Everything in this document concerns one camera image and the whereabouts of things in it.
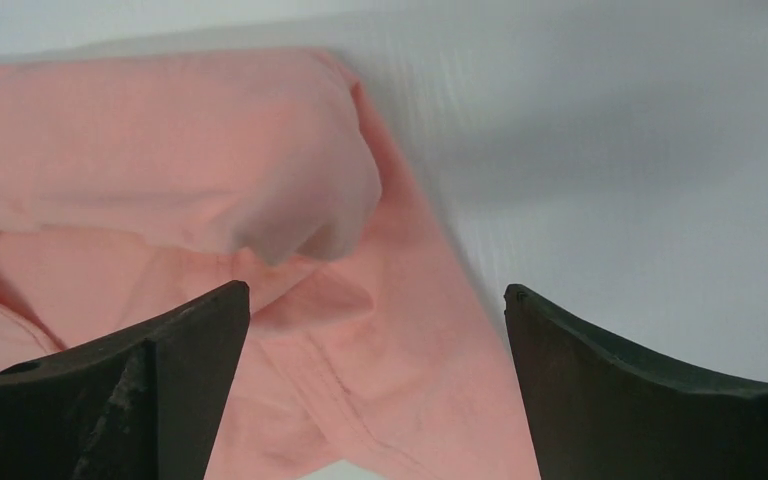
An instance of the folded fabric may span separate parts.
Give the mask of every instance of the folded fabric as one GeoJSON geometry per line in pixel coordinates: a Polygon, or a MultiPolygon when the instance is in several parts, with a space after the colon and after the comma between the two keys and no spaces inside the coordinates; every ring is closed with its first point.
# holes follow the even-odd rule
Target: folded fabric
{"type": "Polygon", "coordinates": [[[237,279],[207,478],[538,478],[512,363],[358,79],[317,50],[0,66],[0,369],[237,279]]]}

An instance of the pink garment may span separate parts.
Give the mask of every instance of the pink garment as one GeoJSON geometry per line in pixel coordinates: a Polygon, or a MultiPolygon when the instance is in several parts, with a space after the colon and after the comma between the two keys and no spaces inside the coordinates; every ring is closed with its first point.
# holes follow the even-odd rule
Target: pink garment
{"type": "Polygon", "coordinates": [[[0,369],[231,279],[207,478],[538,478],[502,342],[358,80],[268,50],[0,67],[0,369]]]}

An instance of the white surface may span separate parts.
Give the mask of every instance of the white surface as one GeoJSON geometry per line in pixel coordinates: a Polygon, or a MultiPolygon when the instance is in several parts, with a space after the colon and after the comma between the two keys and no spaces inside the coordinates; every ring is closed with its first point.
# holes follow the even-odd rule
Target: white surface
{"type": "Polygon", "coordinates": [[[500,322],[505,285],[525,283],[658,351],[768,381],[768,0],[309,3],[0,2],[0,55],[212,25],[245,26],[59,56],[334,48],[500,322]]]}

